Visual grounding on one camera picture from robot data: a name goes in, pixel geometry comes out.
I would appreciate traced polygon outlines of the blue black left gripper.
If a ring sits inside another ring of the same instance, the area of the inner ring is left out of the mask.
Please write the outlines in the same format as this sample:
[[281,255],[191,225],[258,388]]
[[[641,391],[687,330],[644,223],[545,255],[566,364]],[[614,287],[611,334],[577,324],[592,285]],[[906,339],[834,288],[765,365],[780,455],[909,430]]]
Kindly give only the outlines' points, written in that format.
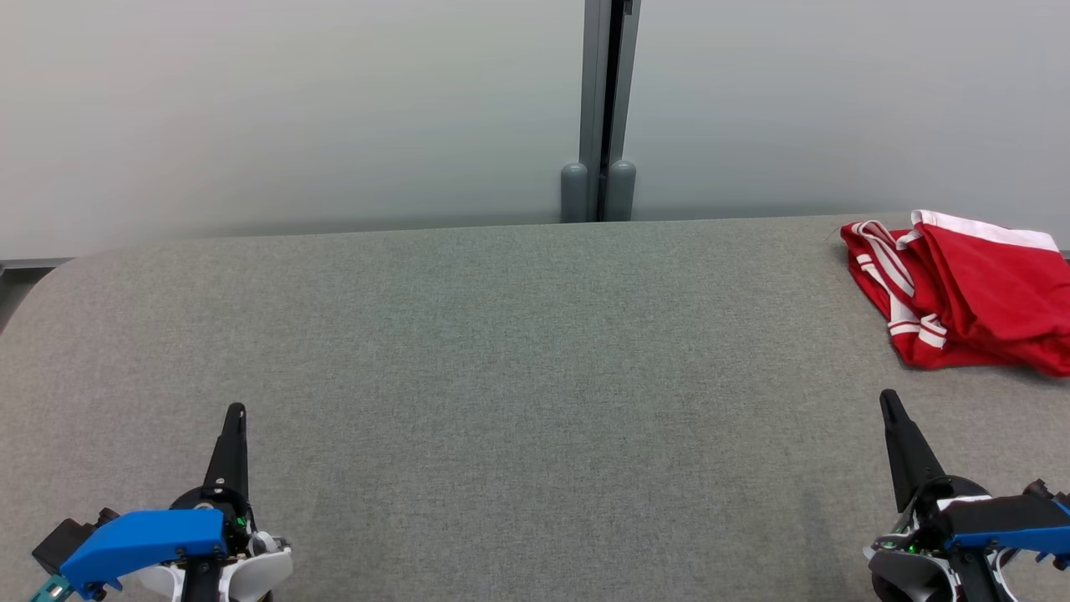
[[204,487],[192,489],[171,509],[129,512],[102,523],[59,565],[59,575],[83,599],[152,565],[219,564],[251,536],[248,501],[246,407],[227,408]]

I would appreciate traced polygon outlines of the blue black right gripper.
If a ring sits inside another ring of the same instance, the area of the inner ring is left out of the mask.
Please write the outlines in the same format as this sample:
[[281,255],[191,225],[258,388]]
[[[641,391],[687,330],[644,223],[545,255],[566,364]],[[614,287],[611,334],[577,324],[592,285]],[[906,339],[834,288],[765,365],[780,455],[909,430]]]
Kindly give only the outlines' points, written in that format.
[[993,497],[946,476],[899,393],[880,392],[895,489],[899,601],[1017,601],[1004,571],[1021,552],[1067,570],[1067,494],[1036,480]]

